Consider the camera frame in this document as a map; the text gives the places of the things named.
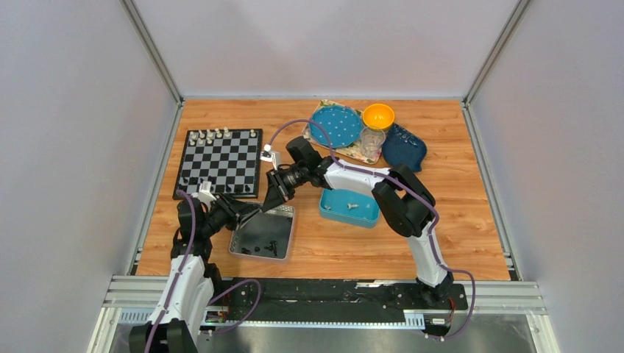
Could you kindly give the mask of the silver metal tray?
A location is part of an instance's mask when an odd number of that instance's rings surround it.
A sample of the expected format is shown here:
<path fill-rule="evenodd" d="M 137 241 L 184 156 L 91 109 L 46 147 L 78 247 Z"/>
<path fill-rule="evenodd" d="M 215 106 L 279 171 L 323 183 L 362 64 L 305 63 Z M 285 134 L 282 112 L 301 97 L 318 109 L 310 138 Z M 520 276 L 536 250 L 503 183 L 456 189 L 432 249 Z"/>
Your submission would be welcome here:
<path fill-rule="evenodd" d="M 258 213 L 244 227 L 233 232 L 229 253 L 245 260 L 287 263 L 294 230 L 295 209 L 292 206 L 281 205 L 266 213 Z M 270 249 L 271 240 L 277 241 L 276 257 Z M 261 248 L 259 252 L 255 252 L 256 246 Z M 242 254 L 242 248 L 252 253 Z"/>

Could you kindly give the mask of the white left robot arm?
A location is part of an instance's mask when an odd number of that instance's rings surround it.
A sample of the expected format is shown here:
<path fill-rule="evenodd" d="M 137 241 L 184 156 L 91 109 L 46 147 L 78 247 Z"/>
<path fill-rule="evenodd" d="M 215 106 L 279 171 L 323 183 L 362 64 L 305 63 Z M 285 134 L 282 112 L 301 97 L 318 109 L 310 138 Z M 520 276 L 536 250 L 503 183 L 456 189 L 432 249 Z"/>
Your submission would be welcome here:
<path fill-rule="evenodd" d="M 223 228 L 238 230 L 261 205 L 218 194 L 194 196 L 177 191 L 179 229 L 173 237 L 166 286 L 147 322 L 130 330 L 131 352 L 196 352 L 205 308 L 229 291 L 210 263 L 211 237 Z"/>

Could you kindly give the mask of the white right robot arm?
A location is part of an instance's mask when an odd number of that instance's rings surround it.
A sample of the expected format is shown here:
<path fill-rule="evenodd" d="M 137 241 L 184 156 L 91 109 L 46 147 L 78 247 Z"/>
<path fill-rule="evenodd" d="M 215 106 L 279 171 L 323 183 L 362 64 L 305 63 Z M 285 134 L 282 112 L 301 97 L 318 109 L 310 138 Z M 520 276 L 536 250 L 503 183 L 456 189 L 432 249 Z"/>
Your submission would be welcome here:
<path fill-rule="evenodd" d="M 303 137 L 291 140 L 286 149 L 293 163 L 267 172 L 262 211 L 292 200 L 296 188 L 305 183 L 373 198 L 390 228 L 408 241 L 422 303 L 437 308 L 448 300 L 454 279 L 434 235 L 439 218 L 435 199 L 409 167 L 368 168 L 333 156 L 322 157 Z"/>

